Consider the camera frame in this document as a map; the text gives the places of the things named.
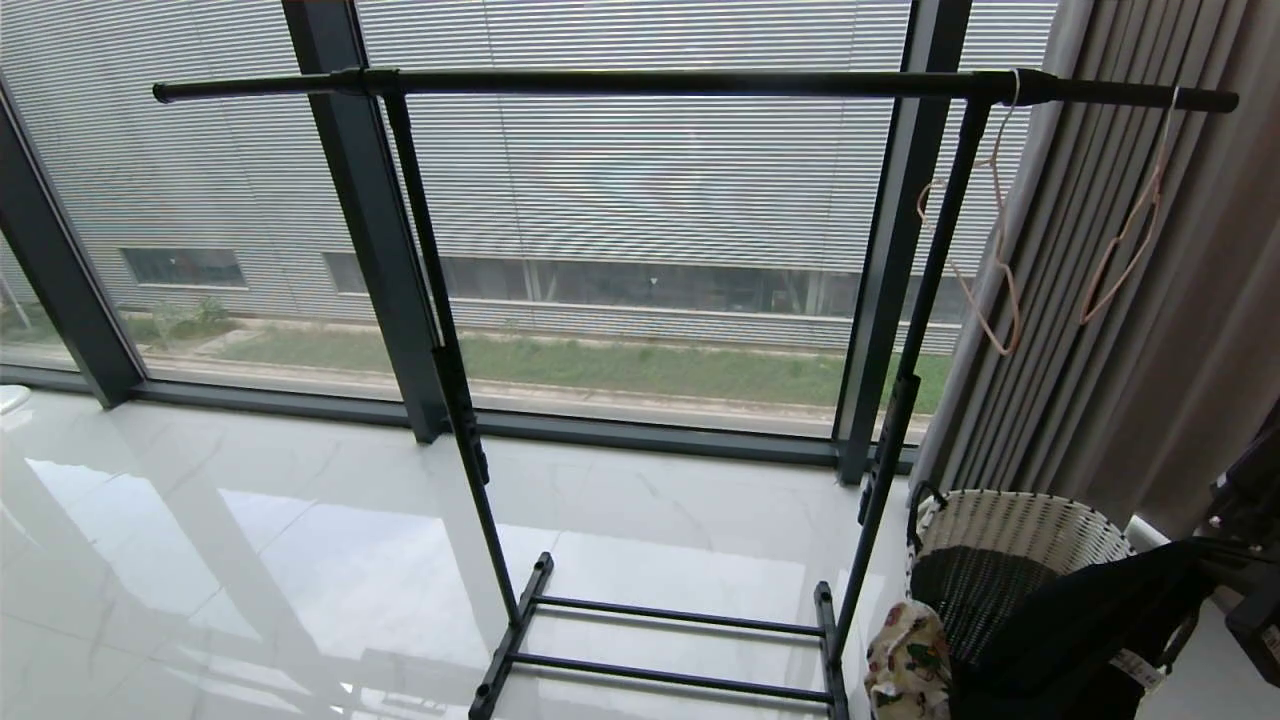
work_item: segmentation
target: black garment rack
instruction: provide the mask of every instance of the black garment rack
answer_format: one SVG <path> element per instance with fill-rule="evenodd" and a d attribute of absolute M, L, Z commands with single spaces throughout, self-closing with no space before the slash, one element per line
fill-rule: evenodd
<path fill-rule="evenodd" d="M 841 656 L 849 639 L 858 596 L 867 577 L 876 533 L 884 512 L 884 503 L 888 500 L 893 469 L 897 466 L 902 450 L 906 424 L 920 386 L 920 378 L 914 372 L 920 354 L 920 343 L 924 340 L 925 324 L 933 309 L 933 299 L 942 278 L 943 263 L 960 214 L 960 204 L 978 152 L 978 141 L 982 138 L 991 108 L 997 102 L 1037 105 L 1051 101 L 1073 101 L 1167 109 L 1175 99 L 1174 91 L 1175 88 L 1170 86 L 1064 79 L 1033 69 L 970 73 L 704 73 L 402 72 L 385 68 L 351 68 L 325 74 L 157 83 L 152 87 L 152 94 L 161 102 L 248 95 L 308 94 L 348 94 L 383 99 L 396 151 L 404 173 L 410 211 L 417 229 L 419 242 L 422 246 L 424 270 L 430 293 L 428 300 L 431 305 L 429 316 L 434 324 L 429 328 L 433 345 L 431 355 L 443 386 L 449 421 L 458 443 L 458 451 L 462 455 L 462 466 L 471 488 L 471 497 L 475 501 L 476 514 L 480 516 L 480 527 L 508 618 L 507 632 L 493 653 L 493 662 L 488 673 L 476 688 L 475 701 L 470 711 L 471 720 L 488 720 L 493 716 L 503 683 L 516 665 L 554 667 L 822 703 L 827 708 L 828 717 L 847 720 L 849 696 L 845 692 Z M 942 209 L 929 245 L 924 277 L 920 281 L 919 296 L 911 313 L 876 457 L 872 462 L 869 479 L 863 487 L 858 514 L 863 529 L 838 619 L 835 614 L 831 588 L 826 582 L 818 583 L 813 593 L 818 615 L 817 625 L 795 625 L 557 597 L 547 593 L 547 583 L 554 566 L 549 552 L 541 553 L 541 557 L 534 564 L 525 591 L 518 598 L 516 597 L 498 541 L 493 510 L 485 493 L 485 484 L 489 482 L 488 466 L 480 447 L 475 409 L 471 405 L 471 392 L 467 388 L 458 336 L 453 325 L 453 313 L 445 292 L 444 269 L 440 265 L 435 234 L 431 231 L 421 169 L 410 132 L 406 96 L 411 94 L 934 97 L 966 101 L 955 163 L 951 167 Z M 1236 101 L 1238 97 L 1233 92 L 1178 88 L 1176 109 L 1230 113 L 1235 109 Z M 539 606 L 571 607 L 603 614 L 814 638 L 822 652 L 827 688 L 819 692 L 524 652 L 520 650 L 521 641 Z"/>

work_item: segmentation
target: woven basket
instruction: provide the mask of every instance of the woven basket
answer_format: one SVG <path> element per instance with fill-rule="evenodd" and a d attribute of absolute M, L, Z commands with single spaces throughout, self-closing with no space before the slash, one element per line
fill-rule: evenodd
<path fill-rule="evenodd" d="M 1087 505 L 1025 492 L 954 491 L 925 501 L 908 553 L 908 596 L 942 619 L 952 661 L 974 664 L 995 630 L 1041 585 L 1134 553 Z"/>

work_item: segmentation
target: floral patterned cloth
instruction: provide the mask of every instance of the floral patterned cloth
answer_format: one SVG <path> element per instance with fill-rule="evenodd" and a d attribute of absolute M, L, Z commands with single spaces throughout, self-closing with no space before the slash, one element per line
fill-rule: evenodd
<path fill-rule="evenodd" d="M 942 620 L 911 600 L 888 611 L 867 651 L 864 685 L 877 720 L 948 720 L 951 662 Z"/>

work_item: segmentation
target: white marble floor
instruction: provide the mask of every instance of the white marble floor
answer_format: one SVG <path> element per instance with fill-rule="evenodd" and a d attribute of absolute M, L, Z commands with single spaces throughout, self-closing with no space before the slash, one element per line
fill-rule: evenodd
<path fill-rule="evenodd" d="M 37 392 L 3 438 L 3 716 L 465 717 L 504 628 L 449 438 Z M 855 491 L 829 471 L 485 443 L 517 592 L 814 623 Z M 902 575 L 902 488 L 861 637 Z M 822 688 L 815 647 L 548 611 L 531 652 Z M 503 719 L 810 717 L 812 707 L 516 673 Z"/>

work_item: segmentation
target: curtain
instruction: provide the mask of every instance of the curtain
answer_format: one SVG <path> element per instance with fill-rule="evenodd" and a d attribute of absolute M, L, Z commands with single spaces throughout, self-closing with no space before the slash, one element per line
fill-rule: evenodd
<path fill-rule="evenodd" d="M 1160 109 L 1046 106 L 1009 206 L 1021 346 L 1001 357 L 974 322 L 915 477 L 942 488 L 1050 492 L 1121 524 L 1140 510 L 1171 537 L 1280 395 L 1280 4 L 1245 0 L 1064 3 L 1044 69 L 1082 79 L 1226 88 L 1230 115 L 1175 113 L 1155 240 L 1111 304 L 1080 325 L 1080 300 L 1142 192 Z M 1129 263 L 1140 223 L 1107 265 Z M 1009 297 L 987 273 L 998 328 Z"/>

